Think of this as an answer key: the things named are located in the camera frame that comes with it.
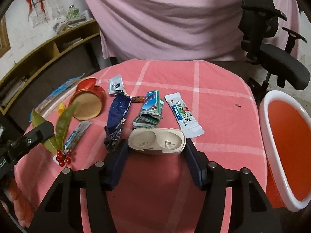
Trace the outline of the person's left hand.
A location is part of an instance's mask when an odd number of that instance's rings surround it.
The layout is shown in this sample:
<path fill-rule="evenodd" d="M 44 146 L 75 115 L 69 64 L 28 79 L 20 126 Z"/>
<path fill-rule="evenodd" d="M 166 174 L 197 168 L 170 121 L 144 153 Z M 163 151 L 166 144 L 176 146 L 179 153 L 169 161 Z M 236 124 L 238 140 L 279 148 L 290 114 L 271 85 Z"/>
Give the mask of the person's left hand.
<path fill-rule="evenodd" d="M 14 178 L 10 177 L 4 192 L 10 202 L 13 203 L 15 216 L 22 228 L 29 227 L 34 217 L 34 210 L 28 199 L 17 186 Z"/>

